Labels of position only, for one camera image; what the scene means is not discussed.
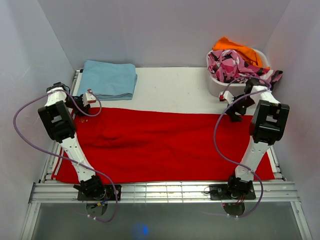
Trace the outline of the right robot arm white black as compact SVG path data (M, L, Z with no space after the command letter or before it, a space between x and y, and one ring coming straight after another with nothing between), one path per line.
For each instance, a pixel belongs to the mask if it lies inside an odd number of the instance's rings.
M228 178L226 194L231 199L255 199L253 188L256 172L265 153L284 135L290 107L275 99L272 85L258 77L250 77L244 93L233 96L230 91L220 93L219 100L228 103L225 114L231 122L240 122L247 108L256 105L249 124L249 143L234 174Z

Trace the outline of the red trousers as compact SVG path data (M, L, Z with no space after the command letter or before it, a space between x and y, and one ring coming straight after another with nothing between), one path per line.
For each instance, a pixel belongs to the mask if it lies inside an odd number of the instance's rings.
M104 184L226 181L249 143L251 117L92 108L74 119Z

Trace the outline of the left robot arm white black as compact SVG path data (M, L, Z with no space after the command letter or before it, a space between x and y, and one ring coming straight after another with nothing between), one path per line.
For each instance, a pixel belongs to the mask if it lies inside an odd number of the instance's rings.
M70 88L61 82L48 87L46 104L38 109L38 114L49 137L59 143L68 158L76 161L71 163L79 181L74 188L87 198L102 200L106 196L106 187L80 147L76 124L70 112L72 109L77 116L88 114L90 104L95 103L96 98L89 92L79 96L69 96L69 92Z

